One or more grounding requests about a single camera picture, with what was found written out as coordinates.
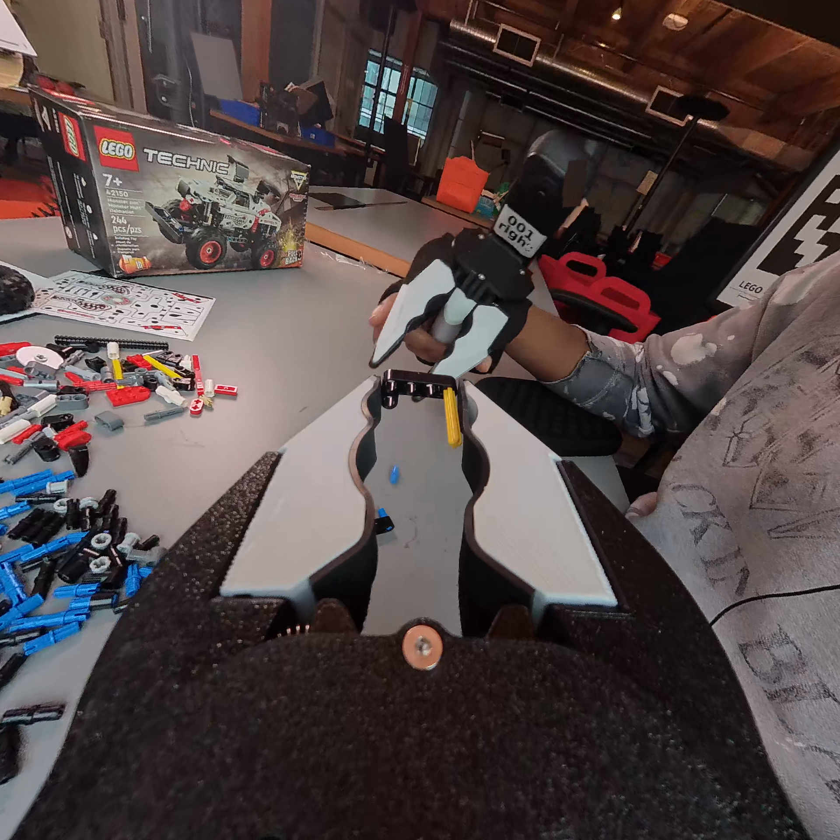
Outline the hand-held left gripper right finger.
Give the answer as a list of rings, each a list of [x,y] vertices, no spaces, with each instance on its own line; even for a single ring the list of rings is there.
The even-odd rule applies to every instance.
[[[460,617],[495,618],[508,606],[522,606],[527,618],[545,618],[551,607],[617,615],[617,584],[571,484],[582,474],[596,500],[618,512],[614,457],[562,457],[467,381],[458,401],[472,491],[459,556]]]

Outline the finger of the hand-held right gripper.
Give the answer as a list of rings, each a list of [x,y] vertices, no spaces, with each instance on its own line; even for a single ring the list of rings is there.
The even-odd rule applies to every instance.
[[[441,259],[433,260],[414,278],[401,285],[377,334],[369,366],[384,363],[411,331],[436,317],[455,290],[453,270]]]
[[[508,314],[497,306],[479,305],[470,314],[469,328],[453,342],[451,375],[461,376],[490,355],[490,346],[509,321]]]

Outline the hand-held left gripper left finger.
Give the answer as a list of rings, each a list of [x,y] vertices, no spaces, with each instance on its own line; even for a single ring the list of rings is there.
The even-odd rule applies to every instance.
[[[364,480],[376,462],[381,387],[364,380],[280,450],[221,596],[279,597],[295,611],[331,598],[369,609],[377,540]]]

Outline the black angled technic beam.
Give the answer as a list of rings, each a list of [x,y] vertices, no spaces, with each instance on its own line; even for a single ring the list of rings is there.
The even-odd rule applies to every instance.
[[[401,396],[410,397],[415,403],[442,400],[447,390],[456,388],[456,380],[450,376],[390,369],[381,378],[381,404],[386,410],[393,409]]]

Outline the person's right forearm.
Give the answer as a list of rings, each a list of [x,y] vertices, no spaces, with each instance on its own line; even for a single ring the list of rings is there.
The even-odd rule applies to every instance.
[[[636,438],[682,435],[726,403],[729,317],[627,343],[532,308],[506,352],[558,396]]]

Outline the grey desk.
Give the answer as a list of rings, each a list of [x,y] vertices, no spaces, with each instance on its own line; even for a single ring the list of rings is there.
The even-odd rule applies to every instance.
[[[52,277],[93,271],[67,248],[57,217],[2,220],[2,261]],[[376,302],[346,285],[321,289],[298,269],[157,277],[141,282],[215,303],[196,339],[169,341],[197,353],[203,371],[239,388],[201,417],[145,426],[131,412],[126,428],[95,434],[91,465],[76,484],[98,494],[114,488],[135,531],[170,548],[259,457],[278,450],[373,373],[368,318]],[[457,581],[469,487],[459,450],[447,445],[440,401],[401,398],[376,432],[377,461],[367,479],[395,530],[380,538],[377,574],[364,631],[385,635],[427,617],[460,633]],[[402,471],[398,485],[389,469]],[[2,691],[2,710],[50,701],[66,714],[25,728],[23,766],[2,785],[2,838],[14,834],[46,782],[91,670],[120,615],[95,615],[54,651],[30,659]]]

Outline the orange storage bin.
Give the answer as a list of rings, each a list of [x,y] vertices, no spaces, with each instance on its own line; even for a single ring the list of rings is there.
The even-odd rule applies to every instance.
[[[447,207],[472,214],[490,177],[469,156],[448,157],[439,179],[436,201]]]

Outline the grey table with wooden edge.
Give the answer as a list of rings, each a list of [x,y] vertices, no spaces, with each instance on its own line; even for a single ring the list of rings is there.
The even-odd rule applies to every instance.
[[[306,243],[297,272],[321,289],[362,289],[377,302],[407,273],[427,241],[473,224],[424,203],[369,187],[314,186],[308,197]]]

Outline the paned window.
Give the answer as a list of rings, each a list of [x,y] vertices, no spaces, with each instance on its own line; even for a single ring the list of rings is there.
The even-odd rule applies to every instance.
[[[371,126],[371,115],[374,114],[374,131],[377,133],[384,132],[385,118],[394,117],[396,95],[403,73],[402,62],[392,57],[387,59],[384,70],[380,71],[381,58],[379,51],[369,51],[356,121],[356,128],[368,129]],[[423,69],[414,69],[408,82],[402,121],[408,133],[422,144],[427,139],[437,98],[438,85],[429,73]]]

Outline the person's grey printed sweatshirt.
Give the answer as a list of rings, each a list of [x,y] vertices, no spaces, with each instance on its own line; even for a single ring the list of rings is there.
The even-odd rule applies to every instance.
[[[811,838],[838,838],[838,255],[736,310],[740,377],[637,527],[726,651]]]

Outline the black floor lamp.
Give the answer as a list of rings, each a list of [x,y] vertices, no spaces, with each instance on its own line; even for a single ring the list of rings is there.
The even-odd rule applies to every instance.
[[[689,138],[697,130],[698,124],[701,121],[711,123],[719,123],[725,120],[730,114],[729,107],[723,102],[709,99],[699,94],[685,94],[679,96],[668,110],[668,115],[682,118],[682,131],[679,136],[677,145],[671,152],[667,162],[661,168],[661,171],[656,173],[654,180],[651,182],[647,192],[638,203],[637,207],[630,213],[625,223],[623,224],[623,231],[631,233],[636,222],[644,213],[648,204],[651,203],[659,188],[664,183],[666,174],[676,163],[679,154],[683,150]]]

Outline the long black ribbed rod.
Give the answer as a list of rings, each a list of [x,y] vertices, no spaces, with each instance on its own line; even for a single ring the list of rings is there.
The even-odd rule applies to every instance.
[[[168,342],[153,339],[125,339],[125,338],[100,338],[58,334],[54,338],[54,344],[60,348],[72,348],[96,353],[105,350],[109,344],[115,343],[123,350],[141,350],[143,352],[168,351]]]

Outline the pile of mixed colour pieces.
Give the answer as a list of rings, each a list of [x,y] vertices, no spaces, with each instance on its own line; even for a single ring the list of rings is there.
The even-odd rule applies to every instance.
[[[83,476],[94,435],[122,432],[131,412],[152,426],[200,417],[239,395],[236,384],[205,375],[198,354],[171,346],[143,352],[111,343],[90,353],[2,342],[1,368],[3,469],[33,455]]]

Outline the white sticker sheet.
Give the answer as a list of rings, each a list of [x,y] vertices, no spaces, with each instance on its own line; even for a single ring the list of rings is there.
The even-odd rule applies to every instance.
[[[85,324],[127,330],[152,340],[194,341],[215,299],[132,281],[69,270],[53,277],[27,275],[35,290],[31,310]]]

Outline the white board with black pattern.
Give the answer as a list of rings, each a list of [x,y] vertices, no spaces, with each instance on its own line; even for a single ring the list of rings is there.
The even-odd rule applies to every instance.
[[[839,249],[839,141],[815,160],[721,285],[713,306],[756,301],[783,274]]]

